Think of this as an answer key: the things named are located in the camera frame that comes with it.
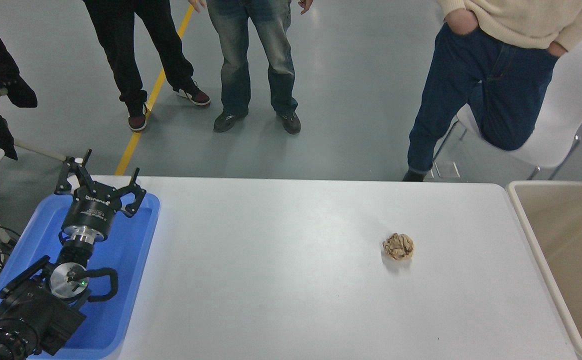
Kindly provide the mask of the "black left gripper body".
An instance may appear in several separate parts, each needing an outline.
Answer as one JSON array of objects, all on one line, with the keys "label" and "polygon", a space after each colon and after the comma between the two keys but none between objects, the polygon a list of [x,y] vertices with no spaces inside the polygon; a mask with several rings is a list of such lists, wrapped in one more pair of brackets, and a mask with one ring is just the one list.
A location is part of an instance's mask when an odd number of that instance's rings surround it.
[{"label": "black left gripper body", "polygon": [[71,203],[62,232],[73,235],[79,228],[89,228],[96,232],[96,238],[106,238],[113,227],[117,211],[121,210],[121,196],[115,195],[117,189],[101,182],[94,182],[93,189],[81,185],[73,192]]}]

